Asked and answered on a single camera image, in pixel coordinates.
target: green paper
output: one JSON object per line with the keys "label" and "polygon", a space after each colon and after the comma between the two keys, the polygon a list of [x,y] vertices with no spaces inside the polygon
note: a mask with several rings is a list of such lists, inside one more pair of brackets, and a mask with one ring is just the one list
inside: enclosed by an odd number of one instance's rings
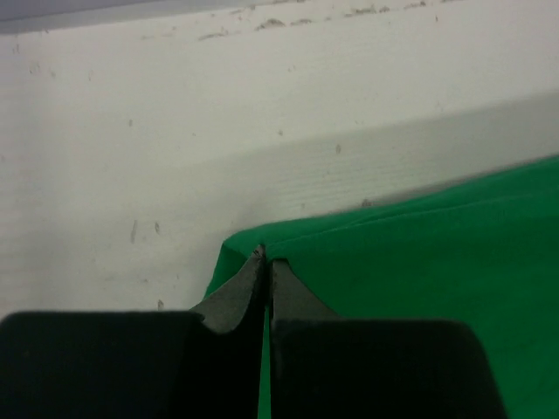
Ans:
{"label": "green paper", "polygon": [[[465,321],[513,419],[559,417],[559,159],[381,208],[224,241],[207,293],[258,244],[343,316]],[[265,324],[259,417],[270,417]]]}

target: white painted wood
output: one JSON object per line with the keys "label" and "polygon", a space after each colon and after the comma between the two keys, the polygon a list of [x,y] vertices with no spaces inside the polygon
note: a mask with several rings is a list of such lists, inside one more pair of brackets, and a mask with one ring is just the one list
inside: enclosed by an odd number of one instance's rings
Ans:
{"label": "white painted wood", "polygon": [[559,152],[558,2],[386,3],[2,36],[0,316],[189,307],[236,230]]}

